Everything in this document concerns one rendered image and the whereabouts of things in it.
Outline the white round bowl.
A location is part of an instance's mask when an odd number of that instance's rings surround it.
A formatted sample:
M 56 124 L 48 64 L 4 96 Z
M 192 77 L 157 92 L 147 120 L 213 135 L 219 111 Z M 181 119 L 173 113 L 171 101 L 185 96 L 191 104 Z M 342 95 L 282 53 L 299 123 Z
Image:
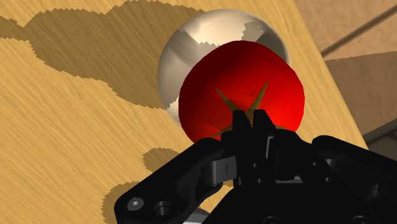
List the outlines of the white round bowl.
M 236 40 L 259 43 L 291 60 L 281 37 L 262 19 L 241 10 L 219 9 L 201 13 L 179 27 L 162 50 L 157 69 L 161 102 L 177 123 L 179 91 L 192 67 L 215 48 Z

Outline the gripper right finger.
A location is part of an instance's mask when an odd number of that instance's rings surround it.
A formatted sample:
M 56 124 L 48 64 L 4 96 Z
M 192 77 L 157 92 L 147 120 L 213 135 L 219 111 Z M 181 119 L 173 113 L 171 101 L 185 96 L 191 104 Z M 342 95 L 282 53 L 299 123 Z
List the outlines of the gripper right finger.
M 397 224 L 397 161 L 332 136 L 307 143 L 291 130 L 277 129 L 261 109 L 253 112 L 253 129 L 268 138 L 266 158 L 275 179 L 298 176 L 336 206 L 366 207 L 356 221 Z

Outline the red tomato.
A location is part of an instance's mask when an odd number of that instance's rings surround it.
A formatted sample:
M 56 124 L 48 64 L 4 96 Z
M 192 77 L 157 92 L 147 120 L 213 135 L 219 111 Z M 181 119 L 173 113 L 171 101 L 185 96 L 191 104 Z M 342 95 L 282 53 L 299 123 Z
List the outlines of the red tomato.
M 179 121 L 192 142 L 220 138 L 232 112 L 267 112 L 281 128 L 296 131 L 305 104 L 303 85 L 276 53 L 252 41 L 232 41 L 202 58 L 186 76 L 179 93 Z

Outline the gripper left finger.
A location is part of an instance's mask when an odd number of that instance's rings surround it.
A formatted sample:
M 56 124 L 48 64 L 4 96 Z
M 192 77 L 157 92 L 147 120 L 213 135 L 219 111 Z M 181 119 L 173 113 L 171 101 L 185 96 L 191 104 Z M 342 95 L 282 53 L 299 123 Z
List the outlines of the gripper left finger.
M 117 224 L 183 224 L 208 197 L 231 180 L 242 183 L 235 133 L 251 134 L 252 118 L 233 112 L 232 128 L 219 140 L 205 137 L 121 195 Z

